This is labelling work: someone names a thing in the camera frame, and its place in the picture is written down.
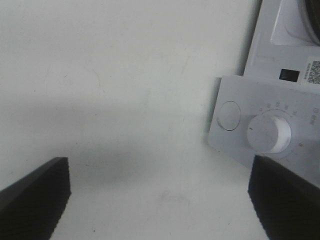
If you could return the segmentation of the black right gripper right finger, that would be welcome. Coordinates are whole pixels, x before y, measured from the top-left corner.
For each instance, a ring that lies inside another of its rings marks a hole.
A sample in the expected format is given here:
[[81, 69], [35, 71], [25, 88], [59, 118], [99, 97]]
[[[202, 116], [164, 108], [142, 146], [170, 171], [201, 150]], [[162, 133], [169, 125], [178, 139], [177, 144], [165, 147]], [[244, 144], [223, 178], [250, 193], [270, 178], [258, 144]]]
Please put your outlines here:
[[255, 155], [248, 195], [270, 240], [320, 238], [320, 189], [274, 160]]

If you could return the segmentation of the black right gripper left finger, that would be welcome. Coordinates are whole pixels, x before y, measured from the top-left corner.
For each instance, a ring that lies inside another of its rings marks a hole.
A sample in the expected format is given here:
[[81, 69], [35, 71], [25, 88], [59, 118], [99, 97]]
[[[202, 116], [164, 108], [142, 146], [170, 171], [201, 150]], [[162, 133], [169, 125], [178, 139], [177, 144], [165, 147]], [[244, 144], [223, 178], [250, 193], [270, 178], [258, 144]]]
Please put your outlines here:
[[0, 192], [2, 240], [49, 240], [71, 196], [67, 157], [55, 157]]

